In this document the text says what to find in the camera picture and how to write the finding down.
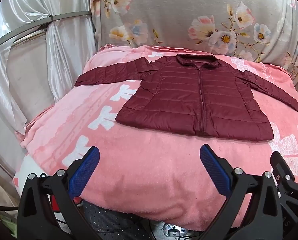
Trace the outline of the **maroon quilted puffer jacket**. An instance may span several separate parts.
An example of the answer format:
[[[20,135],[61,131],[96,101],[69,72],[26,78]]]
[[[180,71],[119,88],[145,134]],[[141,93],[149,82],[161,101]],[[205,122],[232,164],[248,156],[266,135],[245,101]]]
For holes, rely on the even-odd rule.
[[[115,120],[126,126],[200,137],[267,141],[274,133],[253,97],[258,91],[298,112],[298,101],[273,83],[213,55],[145,57],[97,67],[76,86],[140,81]]]

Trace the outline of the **dark dotted fabric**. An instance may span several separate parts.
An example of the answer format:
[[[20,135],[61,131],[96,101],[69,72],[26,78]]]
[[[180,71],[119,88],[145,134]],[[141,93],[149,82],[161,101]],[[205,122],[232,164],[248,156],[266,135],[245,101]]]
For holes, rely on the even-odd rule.
[[[136,215],[107,210],[85,200],[83,201],[83,209],[87,222],[101,239],[151,239],[142,224],[141,218]]]

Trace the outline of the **pink blanket with white bows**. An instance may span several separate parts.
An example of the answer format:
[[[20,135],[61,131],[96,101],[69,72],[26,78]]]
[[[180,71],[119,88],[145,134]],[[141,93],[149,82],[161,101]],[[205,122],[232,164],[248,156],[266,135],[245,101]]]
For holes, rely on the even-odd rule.
[[[298,113],[259,92],[254,98],[271,122],[268,142],[187,137],[123,126],[116,113],[139,87],[138,81],[72,89],[30,122],[20,145],[49,175],[67,168],[91,146],[100,162],[82,198],[97,206],[201,231],[222,206],[200,161],[208,144],[232,166],[260,175],[271,170],[278,151],[298,183]]]

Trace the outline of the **grey floral bedsheet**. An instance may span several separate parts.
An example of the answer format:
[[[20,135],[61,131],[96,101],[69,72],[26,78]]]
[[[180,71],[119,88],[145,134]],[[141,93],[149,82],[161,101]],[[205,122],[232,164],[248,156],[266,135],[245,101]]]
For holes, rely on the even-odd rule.
[[[284,67],[298,84],[297,0],[90,0],[105,44],[180,47]]]

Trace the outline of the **grey curtain tieback band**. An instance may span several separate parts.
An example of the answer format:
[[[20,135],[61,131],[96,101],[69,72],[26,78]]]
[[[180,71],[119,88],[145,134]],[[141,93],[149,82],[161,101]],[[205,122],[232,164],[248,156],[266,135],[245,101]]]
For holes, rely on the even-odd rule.
[[[60,15],[50,15],[49,17],[43,18],[41,20],[37,20],[32,23],[28,23],[26,25],[23,25],[17,29],[14,29],[13,31],[7,33],[6,35],[2,36],[0,38],[0,46],[4,44],[6,41],[30,30],[35,27],[44,25],[44,24],[49,24],[54,21],[59,21],[59,20],[64,20],[67,18],[72,18],[72,17],[80,17],[80,16],[88,16],[91,15],[92,13],[90,11],[78,11],[78,12],[68,12],[65,14],[60,14]]]

